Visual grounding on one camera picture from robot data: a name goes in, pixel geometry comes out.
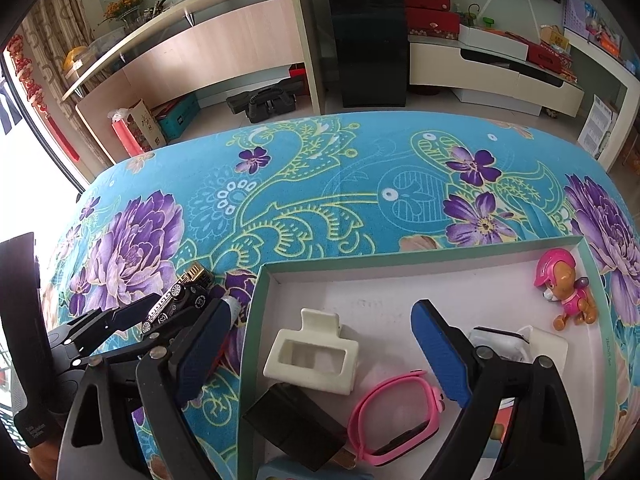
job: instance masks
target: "bed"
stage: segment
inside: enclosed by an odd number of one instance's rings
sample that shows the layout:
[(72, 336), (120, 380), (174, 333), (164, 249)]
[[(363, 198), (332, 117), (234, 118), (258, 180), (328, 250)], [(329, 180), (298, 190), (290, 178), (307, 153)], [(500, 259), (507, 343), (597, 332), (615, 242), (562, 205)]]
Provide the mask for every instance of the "bed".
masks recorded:
[[(618, 380), (609, 455), (596, 471), (640, 417), (640, 250), (630, 219), (595, 160), (532, 128), (430, 112), (280, 121), (101, 174), (60, 239), (43, 309), (53, 328), (161, 293), (194, 261), (212, 269), (217, 293), (243, 310), (222, 365), (184, 414), (232, 480), (244, 324), (261, 264), (583, 234), (610, 301)], [(139, 327), (117, 333), (106, 347), (139, 336)], [(134, 418), (150, 468), (167, 478), (142, 410)]]

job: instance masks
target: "metal screw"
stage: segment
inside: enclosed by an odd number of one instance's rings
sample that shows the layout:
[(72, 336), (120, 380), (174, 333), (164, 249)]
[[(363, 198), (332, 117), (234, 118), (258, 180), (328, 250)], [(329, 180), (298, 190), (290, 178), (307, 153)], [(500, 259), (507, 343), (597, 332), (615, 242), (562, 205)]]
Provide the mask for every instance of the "metal screw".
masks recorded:
[(494, 351), (488, 346), (479, 346), (476, 348), (476, 355), (481, 359), (491, 359), (494, 356)]
[(540, 363), (540, 366), (542, 366), (543, 368), (553, 368), (554, 367), (554, 362), (547, 357), (546, 355), (541, 355), (538, 359), (538, 362)]
[(164, 346), (155, 346), (149, 352), (152, 359), (162, 359), (166, 355), (166, 348)]
[(102, 356), (101, 355), (92, 355), (89, 357), (89, 366), (97, 366), (102, 364)]

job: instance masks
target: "pink toy helmet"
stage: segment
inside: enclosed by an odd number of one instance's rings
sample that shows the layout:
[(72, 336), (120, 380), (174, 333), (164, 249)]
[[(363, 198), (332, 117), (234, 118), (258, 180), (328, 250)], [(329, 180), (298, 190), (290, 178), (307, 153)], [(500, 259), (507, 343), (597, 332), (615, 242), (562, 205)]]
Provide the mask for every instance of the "pink toy helmet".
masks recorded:
[(575, 259), (569, 251), (560, 248), (549, 249), (538, 260), (536, 279), (533, 284), (535, 286), (542, 286), (546, 282), (551, 282), (555, 285), (556, 277), (554, 276), (554, 266), (558, 262), (564, 262), (575, 269)]

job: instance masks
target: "flower bouquet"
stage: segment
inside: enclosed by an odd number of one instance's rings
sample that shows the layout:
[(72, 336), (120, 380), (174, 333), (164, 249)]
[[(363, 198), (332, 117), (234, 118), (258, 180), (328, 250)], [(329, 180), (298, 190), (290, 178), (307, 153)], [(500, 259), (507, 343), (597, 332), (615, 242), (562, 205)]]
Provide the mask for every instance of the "flower bouquet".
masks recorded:
[(104, 19), (105, 21), (122, 20), (126, 25), (133, 25), (140, 17), (140, 4), (143, 1), (118, 0), (117, 2), (109, 2), (104, 11)]

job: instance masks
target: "green box edge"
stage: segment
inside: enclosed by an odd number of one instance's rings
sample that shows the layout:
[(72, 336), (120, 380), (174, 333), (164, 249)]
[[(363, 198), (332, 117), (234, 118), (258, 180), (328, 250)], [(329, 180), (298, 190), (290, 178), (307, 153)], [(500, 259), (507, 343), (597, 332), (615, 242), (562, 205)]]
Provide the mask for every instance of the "green box edge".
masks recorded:
[[(397, 267), (412, 266), (417, 264), (429, 264), (444, 261), (456, 261), (467, 259), (487, 258), (501, 254), (513, 254), (525, 251), (535, 251), (551, 249), (559, 246), (574, 245), (578, 247), (578, 252), (585, 265), (588, 276), (598, 276), (596, 283), (590, 283), (592, 294), (598, 304), (598, 323), (600, 325), (603, 354), (605, 356), (605, 399), (616, 398), (616, 367), (612, 354), (612, 359), (607, 359), (606, 338), (613, 341), (613, 326), (610, 313), (605, 311), (604, 305), (608, 306), (606, 294), (600, 273), (591, 255), (591, 250), (583, 236), (561, 236), (553, 238), (539, 238), (537, 240), (522, 240), (503, 244), (492, 244), (486, 246), (475, 246), (469, 248), (443, 248), (427, 251), (412, 251), (407, 253), (383, 253), (366, 254), (359, 256), (335, 256), (330, 258), (318, 258), (314, 260), (296, 260), (293, 262), (270, 262), (260, 266), (255, 283), (254, 294), (251, 301), (251, 308), (246, 323), (244, 335), (244, 347), (242, 349), (242, 364), (240, 368), (240, 393), (239, 393), (239, 422), (238, 422), (238, 480), (254, 480), (254, 429), (242, 419), (242, 414), (255, 402), (255, 388), (257, 378), (257, 359), (260, 351), (260, 337), (262, 334), (262, 318), (264, 315), (264, 303), (269, 292), (271, 275), (280, 272), (310, 272), (321, 270), (347, 270), (347, 269), (369, 269), (371, 267)], [(615, 406), (605, 403), (602, 421), (602, 434), (600, 442), (600, 452), (598, 462), (603, 462), (606, 458), (609, 441), (614, 429)]]

